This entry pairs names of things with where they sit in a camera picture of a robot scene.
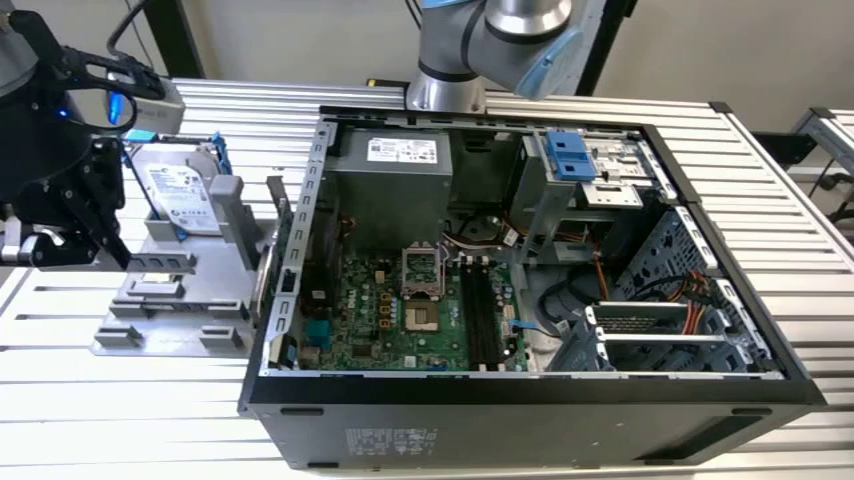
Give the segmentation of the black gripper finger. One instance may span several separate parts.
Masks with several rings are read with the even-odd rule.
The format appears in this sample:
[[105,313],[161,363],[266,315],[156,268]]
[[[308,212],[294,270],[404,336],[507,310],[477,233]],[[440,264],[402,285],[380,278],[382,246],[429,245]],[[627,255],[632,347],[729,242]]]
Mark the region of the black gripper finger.
[[88,243],[104,252],[121,270],[130,252],[120,239],[116,211],[124,207],[121,154],[124,147],[113,137],[94,137],[74,166],[65,172],[65,207],[73,225]]
[[92,263],[98,249],[92,240],[97,217],[73,189],[29,185],[16,197],[16,217],[24,232],[20,260],[38,268]]

